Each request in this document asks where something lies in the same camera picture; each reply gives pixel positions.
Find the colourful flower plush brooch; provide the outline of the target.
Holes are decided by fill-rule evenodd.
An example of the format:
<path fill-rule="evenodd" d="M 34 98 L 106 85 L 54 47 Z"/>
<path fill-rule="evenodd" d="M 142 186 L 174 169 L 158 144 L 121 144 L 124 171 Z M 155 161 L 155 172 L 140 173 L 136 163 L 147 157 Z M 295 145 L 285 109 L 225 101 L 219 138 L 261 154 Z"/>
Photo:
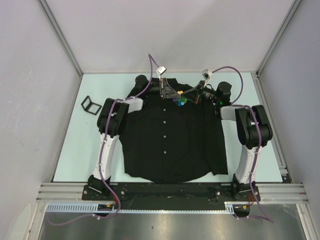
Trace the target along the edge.
<path fill-rule="evenodd" d="M 182 96 L 182 94 L 184 93 L 182 90 L 177 92 L 179 97 L 173 98 L 173 102 L 178 106 L 181 107 L 184 104 L 187 103 L 188 99 L 184 96 Z"/>

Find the black button-up shirt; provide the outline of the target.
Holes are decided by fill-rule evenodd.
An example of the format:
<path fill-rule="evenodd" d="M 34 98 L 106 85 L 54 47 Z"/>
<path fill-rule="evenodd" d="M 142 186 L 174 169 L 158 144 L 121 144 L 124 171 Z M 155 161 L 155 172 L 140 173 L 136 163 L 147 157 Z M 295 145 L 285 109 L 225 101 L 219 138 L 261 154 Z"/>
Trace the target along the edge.
<path fill-rule="evenodd" d="M 143 107 L 127 115 L 122 145 L 124 171 L 158 184 L 189 182 L 208 173 L 227 175 L 225 137 L 210 101 L 178 106 L 160 97 L 158 80 L 135 78 L 130 96 Z"/>

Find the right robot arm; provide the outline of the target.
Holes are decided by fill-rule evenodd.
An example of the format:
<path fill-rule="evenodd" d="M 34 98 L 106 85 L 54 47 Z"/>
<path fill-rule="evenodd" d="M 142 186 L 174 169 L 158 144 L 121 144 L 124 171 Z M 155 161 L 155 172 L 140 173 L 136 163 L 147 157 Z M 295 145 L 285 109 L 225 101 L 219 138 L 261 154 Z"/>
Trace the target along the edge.
<path fill-rule="evenodd" d="M 232 85 L 222 81 L 216 89 L 206 87 L 201 80 L 197 86 L 180 91 L 181 97 L 195 104 L 202 101 L 214 104 L 214 113 L 221 120 L 234 121 L 239 142 L 242 145 L 239 164 L 233 174 L 231 186 L 227 189 L 233 199 L 248 199 L 258 202 L 259 189 L 256 187 L 256 165 L 261 151 L 273 138 L 273 130 L 262 105 L 234 105 L 231 103 Z"/>

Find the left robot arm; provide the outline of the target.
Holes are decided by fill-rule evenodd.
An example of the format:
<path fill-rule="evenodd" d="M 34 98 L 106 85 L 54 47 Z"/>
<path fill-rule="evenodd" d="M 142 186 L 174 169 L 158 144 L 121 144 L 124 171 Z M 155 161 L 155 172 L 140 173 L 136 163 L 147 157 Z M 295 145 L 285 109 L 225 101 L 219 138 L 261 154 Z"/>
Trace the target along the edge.
<path fill-rule="evenodd" d="M 109 196 L 116 198 L 111 189 L 111 164 L 116 143 L 125 129 L 128 114 L 141 111 L 146 103 L 147 94 L 159 94 L 162 99 L 178 100 L 185 93 L 175 90 L 173 80 L 167 78 L 147 79 L 145 75 L 135 78 L 135 84 L 128 96 L 123 99 L 107 98 L 97 120 L 99 132 L 99 154 L 92 174 L 87 180 L 87 197 L 105 200 Z"/>

